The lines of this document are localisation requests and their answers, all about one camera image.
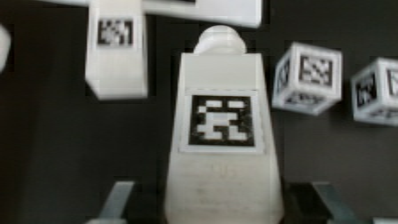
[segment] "white cube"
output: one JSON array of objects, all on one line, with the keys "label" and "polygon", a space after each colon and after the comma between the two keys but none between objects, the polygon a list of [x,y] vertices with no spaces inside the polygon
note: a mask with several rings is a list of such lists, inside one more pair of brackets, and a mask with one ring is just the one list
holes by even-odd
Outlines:
[{"label": "white cube", "polygon": [[378,58],[351,78],[357,121],[398,125],[398,60]]},{"label": "white cube", "polygon": [[341,52],[293,43],[277,63],[271,106],[318,115],[341,100]]}]

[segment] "black and white marker pattern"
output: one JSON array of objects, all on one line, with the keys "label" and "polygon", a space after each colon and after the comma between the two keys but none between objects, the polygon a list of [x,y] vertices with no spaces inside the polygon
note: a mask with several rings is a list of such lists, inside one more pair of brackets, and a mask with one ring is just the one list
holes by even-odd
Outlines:
[{"label": "black and white marker pattern", "polygon": [[191,96],[188,144],[254,146],[250,97]]},{"label": "black and white marker pattern", "polygon": [[398,70],[387,70],[389,77],[389,94],[398,97]]},{"label": "black and white marker pattern", "polygon": [[300,56],[300,82],[332,86],[332,61],[314,56]]},{"label": "black and white marker pattern", "polygon": [[323,102],[323,97],[316,95],[309,95],[305,93],[294,92],[287,99],[286,104],[294,105],[305,108],[312,108]]},{"label": "black and white marker pattern", "polygon": [[133,20],[106,18],[97,21],[97,46],[129,47],[133,45]]},{"label": "black and white marker pattern", "polygon": [[376,80],[374,80],[374,74],[365,76],[357,81],[355,91],[357,91],[357,107],[362,107],[376,100]]},{"label": "black and white marker pattern", "polygon": [[289,60],[286,60],[286,62],[282,64],[282,67],[278,69],[278,74],[277,74],[277,93],[286,88],[287,81],[289,81]]},{"label": "black and white marker pattern", "polygon": [[381,108],[374,112],[369,113],[369,116],[373,118],[380,118],[387,120],[398,119],[398,109]]}]

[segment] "dark surface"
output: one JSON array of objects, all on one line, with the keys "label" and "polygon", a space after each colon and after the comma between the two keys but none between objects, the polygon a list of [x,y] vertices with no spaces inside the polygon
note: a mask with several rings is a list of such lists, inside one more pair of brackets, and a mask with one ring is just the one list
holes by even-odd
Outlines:
[{"label": "dark surface", "polygon": [[[342,51],[344,98],[318,117],[271,109],[278,166],[291,182],[326,180],[360,218],[398,216],[398,129],[355,123],[346,81],[376,56],[398,56],[396,0],[275,0],[259,29],[266,82],[291,41]],[[149,16],[152,97],[99,103],[83,82],[87,9],[0,1],[12,54],[0,76],[0,219],[79,224],[115,180],[140,182],[133,223],[159,223],[181,52],[213,25]]]}]

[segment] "white robot figure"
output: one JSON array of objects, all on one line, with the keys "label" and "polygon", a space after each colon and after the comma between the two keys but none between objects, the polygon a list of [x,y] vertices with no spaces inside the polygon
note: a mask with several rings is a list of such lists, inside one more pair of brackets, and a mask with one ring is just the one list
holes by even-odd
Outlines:
[{"label": "white robot figure", "polygon": [[170,224],[277,224],[282,196],[261,54],[211,27],[181,56],[165,216]]}]

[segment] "white rectangular post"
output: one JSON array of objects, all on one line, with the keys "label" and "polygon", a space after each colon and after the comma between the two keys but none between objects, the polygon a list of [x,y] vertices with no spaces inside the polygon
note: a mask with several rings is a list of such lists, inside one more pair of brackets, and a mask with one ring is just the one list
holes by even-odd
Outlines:
[{"label": "white rectangular post", "polygon": [[92,0],[85,80],[99,99],[147,96],[142,0]]}]

